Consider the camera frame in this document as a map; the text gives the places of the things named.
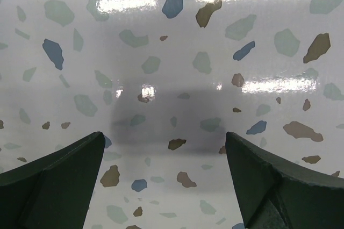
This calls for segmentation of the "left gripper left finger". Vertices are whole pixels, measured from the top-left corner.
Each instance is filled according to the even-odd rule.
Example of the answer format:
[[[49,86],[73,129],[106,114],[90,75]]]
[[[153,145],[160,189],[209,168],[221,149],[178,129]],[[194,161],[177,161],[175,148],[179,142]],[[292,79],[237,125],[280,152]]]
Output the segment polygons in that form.
[[[104,148],[94,132],[1,173],[1,228],[83,228]]]

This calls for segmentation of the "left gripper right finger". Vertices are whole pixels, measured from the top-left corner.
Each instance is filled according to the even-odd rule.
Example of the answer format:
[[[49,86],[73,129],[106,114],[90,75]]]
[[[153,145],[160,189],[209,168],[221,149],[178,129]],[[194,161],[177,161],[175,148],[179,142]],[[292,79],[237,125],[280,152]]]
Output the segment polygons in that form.
[[[245,228],[343,228],[343,179],[307,169],[226,133]]]

